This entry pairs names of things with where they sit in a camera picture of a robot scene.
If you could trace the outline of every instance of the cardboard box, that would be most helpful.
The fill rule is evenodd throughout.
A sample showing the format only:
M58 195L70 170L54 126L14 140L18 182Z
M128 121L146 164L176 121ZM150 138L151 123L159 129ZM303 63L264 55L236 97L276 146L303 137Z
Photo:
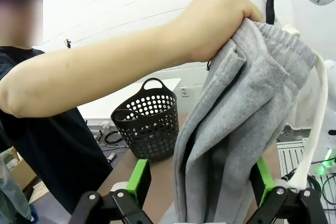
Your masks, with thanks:
M34 171L23 159L10 171L21 190L24 190L36 178Z

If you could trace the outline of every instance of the black t-shirt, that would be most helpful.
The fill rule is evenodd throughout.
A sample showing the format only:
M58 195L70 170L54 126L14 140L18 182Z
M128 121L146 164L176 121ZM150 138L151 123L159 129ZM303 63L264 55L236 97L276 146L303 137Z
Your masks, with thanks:
M43 53L0 47L0 79L15 65ZM97 190L112 171L77 108L48 118L21 119L0 110L0 120L13 146L70 214L81 195Z

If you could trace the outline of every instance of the black basket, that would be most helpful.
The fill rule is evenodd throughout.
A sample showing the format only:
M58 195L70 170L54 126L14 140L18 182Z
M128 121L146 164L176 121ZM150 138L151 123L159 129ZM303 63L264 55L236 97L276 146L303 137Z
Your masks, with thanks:
M153 80L162 87L145 89ZM177 100L161 80L146 80L137 94L113 111L111 119L137 158L155 162L173 155L179 134Z

